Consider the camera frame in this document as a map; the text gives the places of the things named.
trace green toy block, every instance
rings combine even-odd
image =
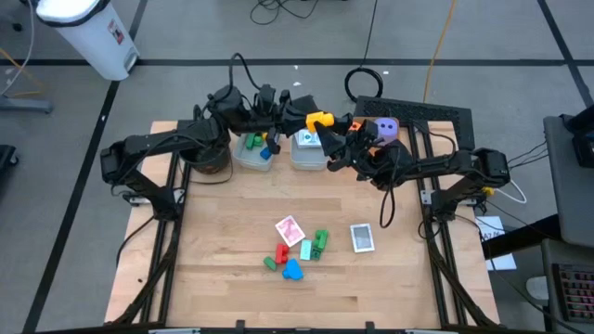
[[[245,148],[252,150],[253,148],[253,139],[256,137],[256,134],[249,134],[245,140]]]
[[[328,230],[317,230],[316,239],[314,240],[314,247],[320,251],[324,251],[326,243],[328,242]]]
[[[322,250],[316,247],[312,248],[312,256],[311,259],[312,260],[316,260],[319,261],[320,256],[322,255]]]
[[[263,138],[262,138],[261,135],[256,135],[253,138],[253,145],[254,146],[260,147],[263,143],[264,143],[264,140],[263,140]]]
[[[277,264],[274,260],[272,260],[270,256],[266,256],[266,258],[264,259],[264,264],[266,264],[266,266],[270,268],[270,270],[277,271]]]

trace pink playing card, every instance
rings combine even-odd
[[[297,222],[295,222],[293,216],[288,216],[287,218],[281,220],[275,225],[275,227],[289,247],[292,247],[294,244],[305,238],[305,233],[297,225]]]

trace wooden table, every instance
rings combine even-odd
[[[151,132],[175,127],[176,122],[155,122]],[[456,138],[451,122],[430,122],[430,128]],[[409,146],[407,129],[401,128],[400,137]],[[420,134],[418,138],[422,156]],[[451,151],[451,144],[441,137],[434,136],[432,142],[435,155]],[[268,173],[235,163],[228,183],[190,184],[167,326],[232,328],[237,319],[244,319],[249,328],[362,328],[366,321],[375,322],[376,328],[439,328],[427,246],[417,234],[421,215],[416,182],[394,190],[394,222],[381,229],[382,192],[356,182],[352,169],[296,171],[289,140],[280,144],[281,153]],[[170,159],[170,154],[148,158],[142,172],[164,185]],[[192,173],[192,179],[199,177],[203,175]],[[458,179],[441,177],[442,188]],[[282,242],[274,224],[290,214],[308,238],[317,229],[329,230],[321,260],[300,261],[304,279],[298,282],[284,280],[279,271],[271,272],[263,264]],[[458,208],[458,214],[474,219],[469,208]],[[126,233],[151,215],[148,205],[133,208]],[[363,223],[371,224],[376,250],[354,253],[349,225]],[[106,321],[120,315],[146,281],[156,226],[147,227],[124,249]],[[461,283],[498,322],[476,227],[460,219],[449,229]],[[300,248],[293,246],[290,257],[299,259]],[[449,319],[455,323],[451,292],[444,283]],[[161,286],[151,319],[157,318],[160,298]]]

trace white container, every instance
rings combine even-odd
[[[295,169],[302,171],[323,171],[328,158],[322,148],[299,148],[297,138],[291,140],[291,163]]]
[[[105,79],[127,78],[138,59],[109,0],[41,0],[37,17],[54,27]]]
[[[233,158],[245,168],[253,169],[261,172],[268,172],[272,167],[272,160],[275,158],[274,154],[270,159],[265,160],[260,156],[260,152],[266,148],[266,142],[260,147],[254,146],[252,149],[245,148],[245,141],[248,135],[241,135],[238,143],[233,150]]]

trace blue toy block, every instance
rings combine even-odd
[[[290,259],[287,262],[287,267],[282,272],[282,276],[285,279],[292,279],[292,280],[300,280],[303,278],[303,271],[301,271],[301,267],[299,263],[295,259]]]
[[[268,149],[268,147],[266,147],[260,151],[260,157],[262,157],[262,159],[264,159],[264,160],[270,159],[271,156],[272,156],[272,153],[270,153],[270,149]]]
[[[304,239],[301,242],[301,259],[310,260],[312,255],[312,240]]]

